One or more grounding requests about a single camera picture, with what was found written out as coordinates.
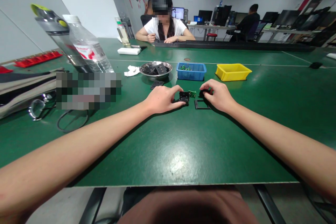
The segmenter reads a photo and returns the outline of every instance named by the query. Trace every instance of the stainless steel bowl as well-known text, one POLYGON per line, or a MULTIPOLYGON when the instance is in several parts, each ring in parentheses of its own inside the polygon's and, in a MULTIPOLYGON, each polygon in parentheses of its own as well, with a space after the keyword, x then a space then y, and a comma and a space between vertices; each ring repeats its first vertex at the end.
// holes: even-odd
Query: stainless steel bowl
POLYGON ((169 73, 173 70, 173 66, 170 65, 169 63, 167 62, 162 62, 162 61, 152 61, 152 62, 148 62, 146 64, 143 64, 141 67, 140 67, 140 73, 142 73, 143 75, 145 75, 150 81, 163 81, 163 80, 166 80, 168 79, 169 77, 169 73), (163 65, 165 67, 168 67, 169 68, 169 71, 167 73, 164 73, 164 74, 161 74, 161 75, 148 75, 146 73, 144 73, 144 71, 146 72, 147 68, 148 67, 152 67, 152 66, 155 66, 155 65, 160 65, 161 63, 163 63, 163 65))

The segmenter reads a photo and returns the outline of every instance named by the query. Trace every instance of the yellow plastic bin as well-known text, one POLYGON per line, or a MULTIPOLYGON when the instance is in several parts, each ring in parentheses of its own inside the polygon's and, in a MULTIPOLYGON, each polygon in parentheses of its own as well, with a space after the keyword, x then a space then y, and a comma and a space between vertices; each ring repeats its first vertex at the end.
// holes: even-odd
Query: yellow plastic bin
POLYGON ((218 64, 216 75, 221 81, 244 81, 252 71, 242 64, 218 64))

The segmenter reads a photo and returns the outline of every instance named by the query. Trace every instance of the water bottle cap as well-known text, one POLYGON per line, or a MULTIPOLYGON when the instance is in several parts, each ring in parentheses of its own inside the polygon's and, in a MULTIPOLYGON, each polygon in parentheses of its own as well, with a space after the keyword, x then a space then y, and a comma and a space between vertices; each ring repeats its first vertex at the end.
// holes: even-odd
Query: water bottle cap
POLYGON ((66 14, 64 14, 63 17, 64 17, 64 20, 67 23, 80 23, 81 22, 79 20, 79 18, 77 16, 75 16, 75 15, 66 15, 66 14))

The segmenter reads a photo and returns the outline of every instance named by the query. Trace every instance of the eyeglasses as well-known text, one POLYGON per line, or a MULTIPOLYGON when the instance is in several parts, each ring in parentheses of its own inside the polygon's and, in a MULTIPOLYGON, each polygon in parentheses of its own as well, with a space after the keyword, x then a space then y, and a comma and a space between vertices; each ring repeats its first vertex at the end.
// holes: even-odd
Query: eyeglasses
POLYGON ((31 102, 28 109, 29 115, 33 118, 33 121, 40 121, 46 117, 53 108, 56 108, 56 92, 53 90, 50 93, 42 94, 41 99, 35 99, 31 102))

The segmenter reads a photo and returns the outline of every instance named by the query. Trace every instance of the person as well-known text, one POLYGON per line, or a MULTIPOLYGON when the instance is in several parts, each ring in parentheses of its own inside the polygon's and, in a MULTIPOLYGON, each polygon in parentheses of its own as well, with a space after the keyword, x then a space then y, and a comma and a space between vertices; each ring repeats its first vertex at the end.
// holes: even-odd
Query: person
POLYGON ((144 13, 144 15, 153 15, 152 0, 148 0, 145 3, 145 13, 144 13))
POLYGON ((148 0, 145 14, 140 17, 142 25, 145 26, 153 17, 152 0, 148 0))
POLYGON ((172 17, 172 0, 152 0, 153 17, 135 35, 137 40, 153 43, 155 39, 165 43, 196 40, 180 19, 172 17))
POLYGON ((249 11, 248 15, 243 18, 243 20, 237 24, 236 29, 240 31, 240 33, 234 33, 231 37, 230 42, 236 42, 237 37, 238 41, 245 41, 245 36, 249 33, 250 29, 252 28, 255 22, 260 21, 260 15, 257 13, 258 11, 258 4, 253 4, 249 11))
MULTIPOLYGON (((203 89, 210 89, 204 95, 217 110, 237 120, 312 188, 336 203, 334 149, 238 104, 223 83, 211 79, 201 85, 203 89)), ((182 101, 172 103, 178 91, 183 91, 178 85, 157 86, 139 104, 63 135, 2 167, 0 223, 24 223, 139 123, 184 105, 182 101)), ((156 188, 128 210, 119 224, 179 221, 257 223, 237 190, 213 186, 156 188)))

